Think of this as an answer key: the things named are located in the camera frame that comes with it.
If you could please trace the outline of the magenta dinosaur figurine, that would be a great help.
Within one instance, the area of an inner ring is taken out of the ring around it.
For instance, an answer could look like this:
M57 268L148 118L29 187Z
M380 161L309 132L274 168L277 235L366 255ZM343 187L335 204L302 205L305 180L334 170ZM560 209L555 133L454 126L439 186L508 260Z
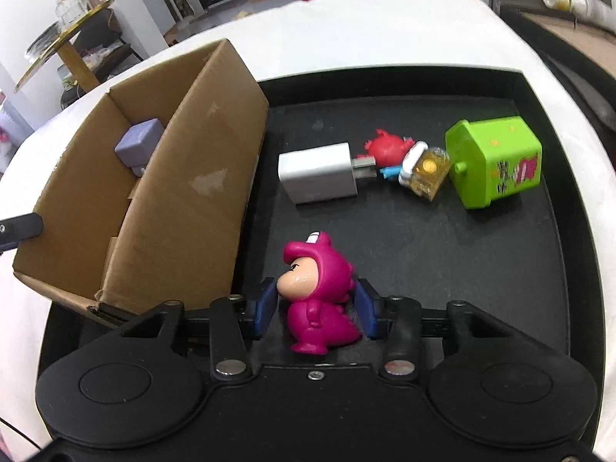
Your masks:
M325 231L283 248L287 270L277 280L279 296L288 302L286 328L295 339L291 350L324 356L332 347L352 344L361 337L346 313L355 290L354 267L337 251Z

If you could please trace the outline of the purple cube toy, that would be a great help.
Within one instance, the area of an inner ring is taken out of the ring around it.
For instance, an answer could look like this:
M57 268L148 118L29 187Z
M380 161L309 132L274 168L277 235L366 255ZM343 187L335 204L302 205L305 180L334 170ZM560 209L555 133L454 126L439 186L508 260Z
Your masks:
M149 119L131 126L115 146L116 156L136 177L141 177L163 132L164 126L159 119Z

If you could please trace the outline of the red crab figurine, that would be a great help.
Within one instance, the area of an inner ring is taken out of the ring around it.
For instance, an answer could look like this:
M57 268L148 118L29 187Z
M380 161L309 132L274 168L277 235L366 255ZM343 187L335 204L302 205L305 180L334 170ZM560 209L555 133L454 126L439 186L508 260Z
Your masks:
M402 138L385 129L363 144L360 159L373 159L385 181L396 182L415 195L433 201L451 168L447 151L424 141Z

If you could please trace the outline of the green house toy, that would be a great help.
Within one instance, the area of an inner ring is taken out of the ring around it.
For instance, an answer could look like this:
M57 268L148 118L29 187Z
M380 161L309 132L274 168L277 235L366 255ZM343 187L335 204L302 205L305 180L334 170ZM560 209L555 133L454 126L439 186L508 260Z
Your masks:
M446 131L445 149L450 178L467 210L484 209L541 181L542 144L519 116L460 120Z

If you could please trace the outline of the brown cardboard box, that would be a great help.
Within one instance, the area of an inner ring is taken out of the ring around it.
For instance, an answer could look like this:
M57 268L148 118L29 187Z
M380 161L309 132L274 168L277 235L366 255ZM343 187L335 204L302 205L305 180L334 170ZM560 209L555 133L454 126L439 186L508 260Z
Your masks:
M88 317L229 294L267 112L226 40L114 85L51 173L34 208L44 228L18 248L16 278ZM149 119L164 132L136 177L115 146Z

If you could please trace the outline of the black tray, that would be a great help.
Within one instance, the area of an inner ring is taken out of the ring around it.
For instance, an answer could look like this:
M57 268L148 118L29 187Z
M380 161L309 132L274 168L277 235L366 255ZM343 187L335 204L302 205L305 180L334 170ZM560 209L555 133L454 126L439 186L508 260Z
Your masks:
M589 224L564 150L521 74L379 67L257 84L268 112L225 296L255 291L281 270L287 242L319 229L381 294L436 306L469 300L599 374L603 323ZM457 120L514 115L544 146L540 185L481 210L466 210L452 187L429 203L374 180L362 184L357 197L295 206L278 178L278 157L285 151L357 145L373 128L397 128L438 143ZM184 305L193 320L179 340L180 352L202 361L209 356L209 306ZM136 315L102 306L89 318L113 326Z

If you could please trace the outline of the white charger adapter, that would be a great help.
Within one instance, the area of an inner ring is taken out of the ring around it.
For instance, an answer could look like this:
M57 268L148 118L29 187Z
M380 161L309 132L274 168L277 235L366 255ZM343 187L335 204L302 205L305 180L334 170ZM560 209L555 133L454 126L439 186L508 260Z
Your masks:
M278 177L293 204L353 197L357 181L375 178L374 156L353 157L348 143L281 153Z

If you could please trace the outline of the yellow round side table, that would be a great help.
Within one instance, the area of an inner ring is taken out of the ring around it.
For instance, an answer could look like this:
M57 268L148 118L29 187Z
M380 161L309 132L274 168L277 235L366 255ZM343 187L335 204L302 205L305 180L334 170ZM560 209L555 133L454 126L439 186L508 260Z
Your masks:
M63 30L60 35L39 55L39 57L28 67L21 78L13 87L13 92L18 93L24 85L26 85L38 70L41 69L51 59L52 56L58 55L63 64L73 75L85 92L90 92L100 85L95 74L89 69L85 61L79 55L74 45L70 42L71 38L78 34L79 31L103 10L109 8L115 0L105 0L103 3L88 10L82 17L72 23L67 29Z

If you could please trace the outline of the stack of plates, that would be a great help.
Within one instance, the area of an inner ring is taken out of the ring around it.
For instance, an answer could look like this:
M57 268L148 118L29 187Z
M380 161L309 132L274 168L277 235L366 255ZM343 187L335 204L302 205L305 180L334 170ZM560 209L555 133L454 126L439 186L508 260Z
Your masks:
M25 59L33 63L62 34L63 26L59 21L52 22L25 51Z

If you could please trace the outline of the clear glass jar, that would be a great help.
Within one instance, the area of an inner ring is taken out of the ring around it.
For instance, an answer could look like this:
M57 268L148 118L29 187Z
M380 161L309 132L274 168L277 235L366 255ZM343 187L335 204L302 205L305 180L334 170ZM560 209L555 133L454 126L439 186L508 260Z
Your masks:
M87 9L82 0L56 0L55 15L63 28L70 27L86 12Z

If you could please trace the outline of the black framed corkboard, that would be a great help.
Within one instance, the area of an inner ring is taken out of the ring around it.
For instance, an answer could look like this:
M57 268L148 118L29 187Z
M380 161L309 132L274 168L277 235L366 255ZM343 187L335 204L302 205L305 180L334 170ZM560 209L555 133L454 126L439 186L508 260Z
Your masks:
M615 131L615 37L607 31L502 6L500 17L608 132Z

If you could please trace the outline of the stacked paper cups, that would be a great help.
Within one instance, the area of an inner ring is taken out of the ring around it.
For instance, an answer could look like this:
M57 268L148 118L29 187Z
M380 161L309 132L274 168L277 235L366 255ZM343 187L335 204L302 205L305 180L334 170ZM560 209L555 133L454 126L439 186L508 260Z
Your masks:
M571 13L577 20L615 32L615 10L601 0L542 0L550 10Z

